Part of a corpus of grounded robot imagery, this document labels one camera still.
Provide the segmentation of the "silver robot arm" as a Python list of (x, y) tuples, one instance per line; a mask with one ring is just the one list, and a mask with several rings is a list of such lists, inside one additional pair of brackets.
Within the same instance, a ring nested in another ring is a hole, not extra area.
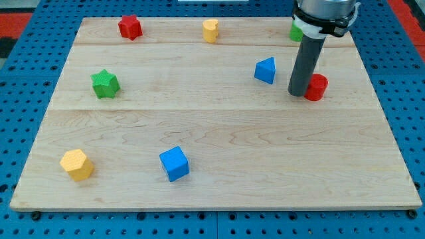
[(337, 20), (347, 17), (355, 8), (356, 2), (356, 0), (296, 0), (296, 5), (311, 17)]

